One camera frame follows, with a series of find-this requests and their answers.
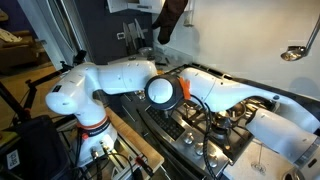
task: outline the kitchen cabinet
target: kitchen cabinet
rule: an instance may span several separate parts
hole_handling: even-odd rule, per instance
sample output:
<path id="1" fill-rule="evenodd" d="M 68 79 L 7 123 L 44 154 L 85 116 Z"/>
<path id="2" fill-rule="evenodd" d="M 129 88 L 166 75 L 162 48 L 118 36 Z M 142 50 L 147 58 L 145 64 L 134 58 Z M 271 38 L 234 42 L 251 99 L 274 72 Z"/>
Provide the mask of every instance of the kitchen cabinet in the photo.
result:
<path id="1" fill-rule="evenodd" d="M 165 0 L 106 0 L 107 1 L 107 8 L 109 9 L 110 13 L 126 10 L 126 9 L 133 9 L 139 10 L 142 12 L 149 12 L 160 14 L 162 10 L 162 6 Z M 193 3 L 193 0 L 189 0 L 189 4 L 186 6 L 185 11 L 191 10 L 190 4 Z"/>

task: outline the white wall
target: white wall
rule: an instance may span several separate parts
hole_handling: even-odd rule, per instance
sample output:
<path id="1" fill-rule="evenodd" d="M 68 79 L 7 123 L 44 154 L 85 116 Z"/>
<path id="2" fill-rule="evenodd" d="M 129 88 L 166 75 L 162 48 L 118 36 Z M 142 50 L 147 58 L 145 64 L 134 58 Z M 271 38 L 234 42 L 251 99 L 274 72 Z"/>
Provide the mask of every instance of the white wall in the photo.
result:
<path id="1" fill-rule="evenodd" d="M 287 46 L 306 45 L 320 14 L 319 0 L 196 0 L 192 28 L 183 26 L 185 14 L 162 48 L 237 77 L 320 99 L 320 35 L 307 57 L 295 62 L 280 57 Z"/>

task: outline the control knob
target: control knob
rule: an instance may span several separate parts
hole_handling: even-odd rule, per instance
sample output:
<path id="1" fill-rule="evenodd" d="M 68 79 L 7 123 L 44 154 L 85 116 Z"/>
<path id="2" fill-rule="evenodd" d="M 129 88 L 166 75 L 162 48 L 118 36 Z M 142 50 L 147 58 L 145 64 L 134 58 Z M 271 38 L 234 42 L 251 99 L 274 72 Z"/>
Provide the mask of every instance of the control knob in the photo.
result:
<path id="1" fill-rule="evenodd" d="M 194 140 L 194 137 L 193 137 L 192 133 L 191 132 L 187 133 L 184 138 L 184 142 L 186 144 L 191 144 L 193 142 L 193 140 Z"/>
<path id="2" fill-rule="evenodd" d="M 194 150 L 196 151 L 197 155 L 202 156 L 202 154 L 203 154 L 203 143 L 197 143 L 194 146 Z"/>
<path id="3" fill-rule="evenodd" d="M 208 161 L 211 167 L 217 167 L 218 166 L 218 158 L 214 154 L 209 154 Z"/>

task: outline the metal rod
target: metal rod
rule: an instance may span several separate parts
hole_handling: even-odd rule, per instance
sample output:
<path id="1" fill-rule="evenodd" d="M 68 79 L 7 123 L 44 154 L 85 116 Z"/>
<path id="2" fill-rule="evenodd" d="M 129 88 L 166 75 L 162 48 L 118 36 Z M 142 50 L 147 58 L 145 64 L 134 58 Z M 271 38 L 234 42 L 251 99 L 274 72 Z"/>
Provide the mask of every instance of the metal rod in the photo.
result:
<path id="1" fill-rule="evenodd" d="M 312 43 L 313 43 L 314 39 L 316 38 L 316 36 L 317 36 L 317 34 L 318 34 L 319 29 L 320 29 L 320 15 L 319 15 L 317 24 L 316 24 L 316 26 L 314 27 L 314 29 L 313 29 L 313 31 L 312 31 L 312 34 L 311 34 L 311 36 L 310 36 L 310 38 L 309 38 L 309 41 L 308 41 L 308 43 L 307 43 L 307 45 L 306 45 L 306 53 L 305 53 L 305 56 L 307 56 L 307 55 L 309 54 L 309 50 L 310 50 L 310 48 L 311 48 L 311 46 L 312 46 Z"/>

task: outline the gas stove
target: gas stove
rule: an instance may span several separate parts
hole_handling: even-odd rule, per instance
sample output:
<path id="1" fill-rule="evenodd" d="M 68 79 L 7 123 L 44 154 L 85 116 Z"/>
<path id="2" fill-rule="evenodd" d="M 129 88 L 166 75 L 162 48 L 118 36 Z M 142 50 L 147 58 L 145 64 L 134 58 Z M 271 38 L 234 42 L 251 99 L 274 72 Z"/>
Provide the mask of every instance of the gas stove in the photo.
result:
<path id="1" fill-rule="evenodd" d="M 168 74 L 177 74 L 185 66 L 176 68 Z M 213 69 L 204 68 L 214 75 L 222 75 Z M 214 174 L 218 177 L 229 164 L 233 165 L 247 147 L 252 134 L 245 128 L 245 124 L 257 108 L 265 108 L 275 111 L 277 104 L 273 101 L 250 97 L 239 102 L 235 107 L 226 112 L 211 113 L 209 141 L 207 146 L 208 161 Z M 206 113 L 198 104 L 183 100 L 168 111 L 158 110 L 151 106 L 144 111 L 147 123 L 154 127 L 153 131 L 159 134 L 167 144 L 171 152 L 184 160 L 183 164 L 191 164 L 193 169 L 200 171 L 204 176 L 210 177 L 206 167 L 203 153 L 203 139 L 206 133 Z"/>

